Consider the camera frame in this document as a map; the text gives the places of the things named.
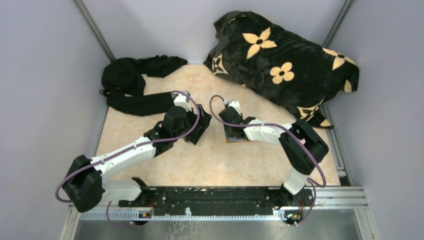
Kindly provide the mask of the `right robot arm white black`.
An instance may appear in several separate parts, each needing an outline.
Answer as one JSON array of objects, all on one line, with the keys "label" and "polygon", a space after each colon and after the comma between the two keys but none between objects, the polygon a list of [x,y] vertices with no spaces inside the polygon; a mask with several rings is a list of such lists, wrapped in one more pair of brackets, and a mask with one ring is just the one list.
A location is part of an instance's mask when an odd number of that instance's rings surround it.
[{"label": "right robot arm white black", "polygon": [[243,118],[239,108],[229,104],[218,115],[230,139],[266,142],[282,147],[291,164],[281,193],[281,199],[287,206],[295,206],[301,200],[300,191],[314,169],[323,175],[319,163],[328,154],[329,147],[307,121],[276,124],[255,117]]}]

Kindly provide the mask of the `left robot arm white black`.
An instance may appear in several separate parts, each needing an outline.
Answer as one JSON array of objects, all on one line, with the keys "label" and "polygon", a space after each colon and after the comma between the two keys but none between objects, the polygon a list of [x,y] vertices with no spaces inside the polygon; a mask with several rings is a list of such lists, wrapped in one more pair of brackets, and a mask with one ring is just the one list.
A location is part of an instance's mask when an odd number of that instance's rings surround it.
[{"label": "left robot arm white black", "polygon": [[138,207],[149,203],[150,193],[137,177],[129,181],[111,178],[137,163],[150,160],[170,150],[179,139],[196,145],[209,127],[212,115],[201,104],[190,110],[173,106],[152,129],[130,144],[110,153],[76,157],[60,188],[80,213],[88,212],[102,202],[127,201]]}]

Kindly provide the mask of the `black plastic card bin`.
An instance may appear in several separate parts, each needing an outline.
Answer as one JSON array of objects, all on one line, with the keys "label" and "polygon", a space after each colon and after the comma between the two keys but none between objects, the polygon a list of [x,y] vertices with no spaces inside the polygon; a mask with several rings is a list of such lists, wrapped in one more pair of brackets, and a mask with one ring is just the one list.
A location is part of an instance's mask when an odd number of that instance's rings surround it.
[{"label": "black plastic card bin", "polygon": [[211,114],[202,112],[200,114],[198,123],[195,125],[195,128],[184,138],[184,141],[193,145],[197,145],[203,133],[210,126],[211,120]]}]

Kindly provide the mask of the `yellow leather card holder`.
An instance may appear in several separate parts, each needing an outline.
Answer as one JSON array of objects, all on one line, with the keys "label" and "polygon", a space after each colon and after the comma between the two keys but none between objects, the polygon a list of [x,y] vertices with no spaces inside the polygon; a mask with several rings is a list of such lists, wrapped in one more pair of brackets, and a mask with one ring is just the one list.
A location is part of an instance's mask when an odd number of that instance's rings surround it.
[{"label": "yellow leather card holder", "polygon": [[227,143],[240,143],[249,141],[246,135],[240,131],[225,131],[224,134]]}]

